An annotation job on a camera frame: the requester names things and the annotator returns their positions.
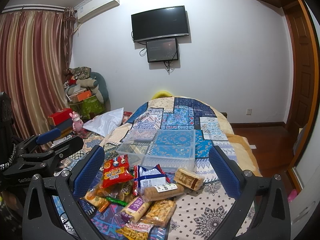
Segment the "red chip bag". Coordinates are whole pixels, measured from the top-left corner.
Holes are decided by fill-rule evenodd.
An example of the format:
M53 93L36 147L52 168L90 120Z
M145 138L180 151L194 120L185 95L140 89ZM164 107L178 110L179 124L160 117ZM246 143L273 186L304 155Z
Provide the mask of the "red chip bag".
M129 172L129 168L127 154L105 161L102 188L108 188L132 180L133 175Z

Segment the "blue white red snack bag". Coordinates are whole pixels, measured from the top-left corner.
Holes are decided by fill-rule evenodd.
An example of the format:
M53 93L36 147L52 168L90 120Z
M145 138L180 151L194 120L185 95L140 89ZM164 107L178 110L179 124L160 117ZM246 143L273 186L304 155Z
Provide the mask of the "blue white red snack bag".
M157 164L151 169L135 165L134 166L134 180L132 193L134 196L144 192L147 187L169 184L170 179L162 170L161 166Z

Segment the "brown wafer cracker pack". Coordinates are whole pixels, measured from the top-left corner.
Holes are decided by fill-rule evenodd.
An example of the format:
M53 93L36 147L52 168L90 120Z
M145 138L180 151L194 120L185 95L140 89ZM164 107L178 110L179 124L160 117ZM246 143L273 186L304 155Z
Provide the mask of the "brown wafer cracker pack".
M174 181L194 191L201 188L204 179L204 176L198 175L185 168L178 168L174 176Z

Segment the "white wall socket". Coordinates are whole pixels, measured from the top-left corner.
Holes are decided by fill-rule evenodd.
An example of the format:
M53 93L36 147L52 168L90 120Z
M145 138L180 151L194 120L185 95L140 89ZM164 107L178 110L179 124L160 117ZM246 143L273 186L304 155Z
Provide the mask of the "white wall socket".
M252 109L251 108L248 108L247 110L246 110L246 115L251 115L252 114Z

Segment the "red gift box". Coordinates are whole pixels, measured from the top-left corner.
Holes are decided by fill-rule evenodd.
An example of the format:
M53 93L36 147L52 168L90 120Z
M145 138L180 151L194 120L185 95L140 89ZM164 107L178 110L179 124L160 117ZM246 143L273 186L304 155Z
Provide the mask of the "red gift box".
M71 117L70 114L72 114L72 109L64 108L63 110L60 110L48 116L48 122L52 126L57 126L69 119Z

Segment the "round biscuit roll pack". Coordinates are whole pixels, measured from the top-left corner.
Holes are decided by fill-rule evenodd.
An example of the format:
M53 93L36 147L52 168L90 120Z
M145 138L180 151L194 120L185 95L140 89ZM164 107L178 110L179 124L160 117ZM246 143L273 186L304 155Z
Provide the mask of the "round biscuit roll pack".
M147 202L158 201L179 196L183 194L184 191L185 188L181 184L162 184L145 188L142 198Z

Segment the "brown wooden door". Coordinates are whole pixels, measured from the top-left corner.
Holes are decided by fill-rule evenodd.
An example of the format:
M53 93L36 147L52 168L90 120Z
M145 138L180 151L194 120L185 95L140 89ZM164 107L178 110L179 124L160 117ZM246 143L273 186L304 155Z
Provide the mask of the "brown wooden door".
M303 0L283 7L293 53L293 89L287 129L300 137L289 167L295 167L311 138L319 108L319 49L315 26Z

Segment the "clear plastic storage bin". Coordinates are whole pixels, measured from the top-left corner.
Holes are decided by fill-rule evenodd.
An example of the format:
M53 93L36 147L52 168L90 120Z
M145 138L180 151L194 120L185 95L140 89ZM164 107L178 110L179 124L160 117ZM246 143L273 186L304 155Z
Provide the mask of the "clear plastic storage bin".
M117 152L127 154L131 167L152 168L159 164L169 173L178 168L193 171L195 139L194 130L132 129Z

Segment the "red gold striped curtain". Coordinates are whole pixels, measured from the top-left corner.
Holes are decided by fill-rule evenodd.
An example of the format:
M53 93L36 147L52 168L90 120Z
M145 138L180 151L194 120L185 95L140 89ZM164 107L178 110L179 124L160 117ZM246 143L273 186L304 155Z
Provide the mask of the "red gold striped curtain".
M68 107L65 16L48 10L1 14L1 90L11 97L14 131L48 131L48 116Z

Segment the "small black wall monitor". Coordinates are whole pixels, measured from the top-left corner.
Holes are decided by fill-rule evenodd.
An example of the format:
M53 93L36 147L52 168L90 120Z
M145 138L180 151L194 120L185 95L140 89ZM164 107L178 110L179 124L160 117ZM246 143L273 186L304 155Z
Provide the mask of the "small black wall monitor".
M146 41L148 63L176 61L179 58L176 38L163 38Z

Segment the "white wall air conditioner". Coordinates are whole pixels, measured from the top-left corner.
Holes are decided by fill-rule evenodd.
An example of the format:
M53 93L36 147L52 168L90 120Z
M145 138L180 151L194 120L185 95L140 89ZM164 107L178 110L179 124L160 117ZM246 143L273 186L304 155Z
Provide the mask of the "white wall air conditioner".
M85 0L75 7L78 23L83 24L119 5L120 0Z

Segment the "large black wall television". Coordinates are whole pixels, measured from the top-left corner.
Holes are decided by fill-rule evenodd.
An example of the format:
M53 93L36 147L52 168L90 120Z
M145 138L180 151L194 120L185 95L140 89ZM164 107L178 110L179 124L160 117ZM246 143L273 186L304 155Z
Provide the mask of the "large black wall television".
M133 14L131 24L134 42L189 35L187 13L183 5Z

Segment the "purple label egg roll pack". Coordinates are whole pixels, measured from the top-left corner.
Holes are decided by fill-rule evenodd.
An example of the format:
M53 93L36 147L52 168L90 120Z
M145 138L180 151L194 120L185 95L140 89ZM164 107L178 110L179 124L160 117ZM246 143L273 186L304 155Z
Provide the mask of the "purple label egg roll pack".
M136 197L121 210L120 217L125 222L136 223L148 211L151 204L152 201L145 202L142 197Z

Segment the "green patterned box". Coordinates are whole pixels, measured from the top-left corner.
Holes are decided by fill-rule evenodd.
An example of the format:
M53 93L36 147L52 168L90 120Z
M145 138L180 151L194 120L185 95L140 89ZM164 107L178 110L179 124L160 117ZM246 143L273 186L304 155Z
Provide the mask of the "green patterned box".
M80 114L82 120L85 121L91 120L105 112L105 105L101 103L95 95L81 102L71 103L70 107L73 111Z

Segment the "white pillow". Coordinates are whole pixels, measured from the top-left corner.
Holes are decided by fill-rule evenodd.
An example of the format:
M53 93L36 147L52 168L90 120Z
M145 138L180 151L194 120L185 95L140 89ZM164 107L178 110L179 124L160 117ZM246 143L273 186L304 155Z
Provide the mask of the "white pillow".
M119 127L123 121L124 108L115 109L94 117L84 123L83 128L103 137Z

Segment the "clear peanut snack bag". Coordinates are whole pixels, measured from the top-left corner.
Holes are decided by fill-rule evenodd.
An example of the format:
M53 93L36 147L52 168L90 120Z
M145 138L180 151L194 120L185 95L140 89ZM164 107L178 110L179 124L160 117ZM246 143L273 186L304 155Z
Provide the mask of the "clear peanut snack bag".
M157 200L149 208L145 216L141 218L141 221L159 227L166 227L176 210L176 206L176 202L173 200Z

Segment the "orange cracker bag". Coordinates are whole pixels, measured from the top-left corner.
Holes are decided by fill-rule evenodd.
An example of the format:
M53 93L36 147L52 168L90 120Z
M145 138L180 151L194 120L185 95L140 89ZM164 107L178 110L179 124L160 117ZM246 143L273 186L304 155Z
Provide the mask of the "orange cracker bag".
M103 212L110 204L117 204L125 207L131 200L132 181L119 183L110 187L102 188L102 183L87 191L83 199Z

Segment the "yellow round object behind bed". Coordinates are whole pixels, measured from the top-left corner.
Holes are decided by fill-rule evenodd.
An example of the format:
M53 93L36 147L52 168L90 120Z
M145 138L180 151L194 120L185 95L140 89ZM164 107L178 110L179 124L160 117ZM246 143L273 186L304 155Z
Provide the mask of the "yellow round object behind bed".
M153 95L152 100L159 99L159 98L170 98L173 95L167 91L161 90Z

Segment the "grey green stuffed cushion pile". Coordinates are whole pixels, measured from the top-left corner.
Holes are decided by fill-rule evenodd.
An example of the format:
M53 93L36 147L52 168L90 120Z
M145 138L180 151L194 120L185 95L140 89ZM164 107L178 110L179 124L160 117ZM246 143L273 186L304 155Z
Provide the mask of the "grey green stuffed cushion pile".
M69 68L64 83L65 94L71 101L71 96L79 93L81 90L90 90L97 100L105 104L108 101L108 90L103 76L93 72L89 67Z

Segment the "orange box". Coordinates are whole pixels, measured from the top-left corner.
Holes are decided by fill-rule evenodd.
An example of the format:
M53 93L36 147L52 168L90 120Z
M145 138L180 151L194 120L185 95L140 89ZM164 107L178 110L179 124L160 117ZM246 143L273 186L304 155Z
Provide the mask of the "orange box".
M81 102L89 97L92 96L92 93L90 90L86 90L86 91L83 91L81 93L78 93L76 95L73 95L71 96L71 102L72 103L78 103L78 102Z

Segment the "pink plush toy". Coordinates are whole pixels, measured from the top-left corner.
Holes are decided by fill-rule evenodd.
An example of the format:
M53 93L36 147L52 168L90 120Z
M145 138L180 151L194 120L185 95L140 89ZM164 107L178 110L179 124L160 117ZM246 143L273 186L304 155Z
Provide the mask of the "pink plush toy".
M81 120L79 113L72 111L72 113L70 113L69 115L70 115L72 122L73 122L73 124L72 124L73 131L80 132L83 128L84 123Z

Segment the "yellow red snack bag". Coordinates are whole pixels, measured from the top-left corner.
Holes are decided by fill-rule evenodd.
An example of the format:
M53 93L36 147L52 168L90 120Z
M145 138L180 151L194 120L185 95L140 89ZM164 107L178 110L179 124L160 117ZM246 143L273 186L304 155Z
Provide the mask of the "yellow red snack bag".
M122 228L116 230L116 233L130 240L147 240L152 228L152 224L126 223Z

